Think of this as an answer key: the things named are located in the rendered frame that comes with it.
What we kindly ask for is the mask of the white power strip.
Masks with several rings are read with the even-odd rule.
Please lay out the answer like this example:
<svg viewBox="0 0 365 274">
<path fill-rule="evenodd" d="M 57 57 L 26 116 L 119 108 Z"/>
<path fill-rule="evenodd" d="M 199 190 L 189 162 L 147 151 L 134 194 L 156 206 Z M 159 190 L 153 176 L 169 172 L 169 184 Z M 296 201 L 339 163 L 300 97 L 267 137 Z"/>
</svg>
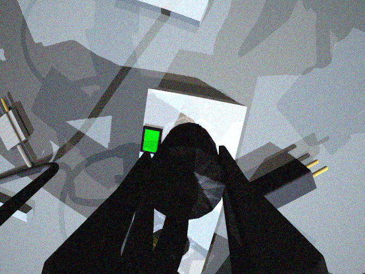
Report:
<svg viewBox="0 0 365 274">
<path fill-rule="evenodd" d="M 235 101 L 165 89 L 148 89 L 140 156 L 155 154 L 167 134 L 179 124 L 197 123 L 218 146 L 224 145 L 235 159 L 247 107 Z M 140 158 L 139 156 L 139 158 Z M 216 228 L 223 200 L 199 219 L 189 220 L 186 251 L 176 274 L 201 274 Z M 153 249 L 165 215 L 154 209 Z"/>
</svg>

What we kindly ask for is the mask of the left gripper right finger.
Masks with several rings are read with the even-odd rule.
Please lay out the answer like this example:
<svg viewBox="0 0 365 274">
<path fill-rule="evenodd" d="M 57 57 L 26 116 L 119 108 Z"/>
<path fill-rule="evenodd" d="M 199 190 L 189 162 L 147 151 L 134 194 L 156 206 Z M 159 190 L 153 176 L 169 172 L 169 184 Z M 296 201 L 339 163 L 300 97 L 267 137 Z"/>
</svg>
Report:
<svg viewBox="0 0 365 274">
<path fill-rule="evenodd" d="M 329 274 L 324 256 L 245 177 L 218 146 L 232 274 Z"/>
</svg>

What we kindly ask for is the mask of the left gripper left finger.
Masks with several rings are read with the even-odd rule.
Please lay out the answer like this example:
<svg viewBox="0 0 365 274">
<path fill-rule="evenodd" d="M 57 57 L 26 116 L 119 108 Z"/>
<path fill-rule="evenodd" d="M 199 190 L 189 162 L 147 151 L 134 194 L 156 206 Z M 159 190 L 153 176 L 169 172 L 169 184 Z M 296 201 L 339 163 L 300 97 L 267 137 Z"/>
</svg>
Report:
<svg viewBox="0 0 365 274">
<path fill-rule="evenodd" d="M 119 187 L 45 261 L 41 274 L 136 274 L 140 270 L 153 252 L 154 207 L 143 186 L 151 158 L 149 151 L 143 152 Z"/>
</svg>

